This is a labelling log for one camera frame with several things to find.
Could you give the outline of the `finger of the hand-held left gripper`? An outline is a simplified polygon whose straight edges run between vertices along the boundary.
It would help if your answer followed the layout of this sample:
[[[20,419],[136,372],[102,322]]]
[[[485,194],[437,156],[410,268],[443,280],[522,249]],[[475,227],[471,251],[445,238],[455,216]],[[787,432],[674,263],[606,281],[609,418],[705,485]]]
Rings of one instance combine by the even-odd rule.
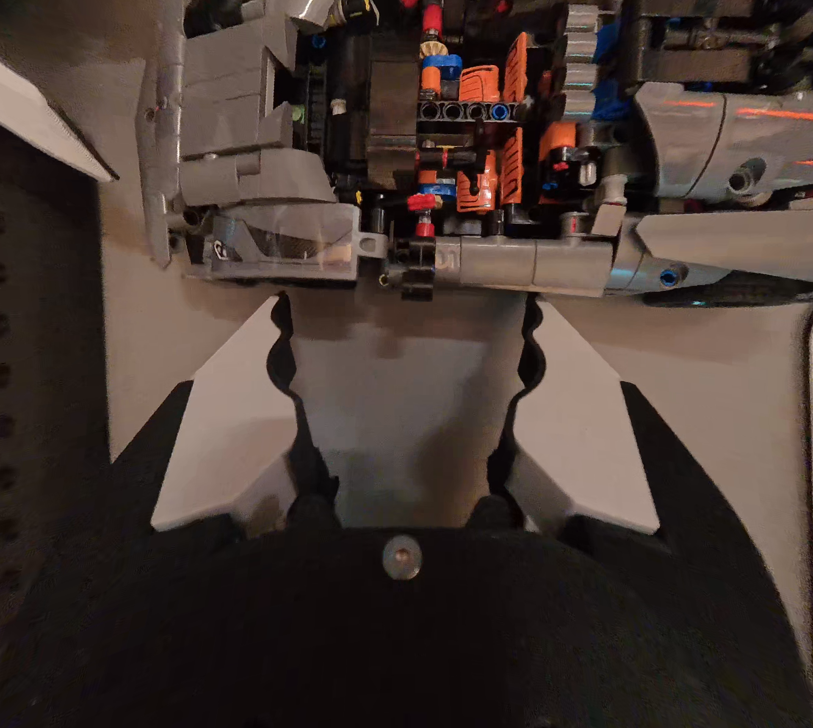
[[[1,125],[42,153],[97,182],[119,179],[41,91],[5,63],[1,63]]]

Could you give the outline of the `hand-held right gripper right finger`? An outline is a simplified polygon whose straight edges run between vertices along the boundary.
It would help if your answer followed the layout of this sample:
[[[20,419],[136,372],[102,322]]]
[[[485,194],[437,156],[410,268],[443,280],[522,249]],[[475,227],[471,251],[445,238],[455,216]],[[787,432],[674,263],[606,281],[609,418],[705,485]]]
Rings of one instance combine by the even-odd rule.
[[[582,516],[653,535],[660,523],[618,373],[541,298],[527,298],[522,336],[522,386],[488,459],[489,491],[540,532]]]

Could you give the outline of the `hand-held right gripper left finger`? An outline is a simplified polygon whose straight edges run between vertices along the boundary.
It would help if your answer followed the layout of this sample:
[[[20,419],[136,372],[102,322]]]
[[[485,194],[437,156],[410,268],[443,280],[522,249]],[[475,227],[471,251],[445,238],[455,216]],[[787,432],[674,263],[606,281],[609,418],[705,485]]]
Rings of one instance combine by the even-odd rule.
[[[332,476],[293,389],[290,297],[265,301],[195,373],[151,518],[155,530],[227,515],[283,525],[297,499],[334,505]]]

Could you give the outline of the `grey lego car model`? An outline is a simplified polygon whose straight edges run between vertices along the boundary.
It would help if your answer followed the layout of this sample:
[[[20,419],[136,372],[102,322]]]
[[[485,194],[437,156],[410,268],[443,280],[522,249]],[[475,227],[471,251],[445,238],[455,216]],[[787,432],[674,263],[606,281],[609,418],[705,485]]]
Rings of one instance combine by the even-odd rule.
[[[811,0],[162,0],[152,255],[209,282],[811,300]]]

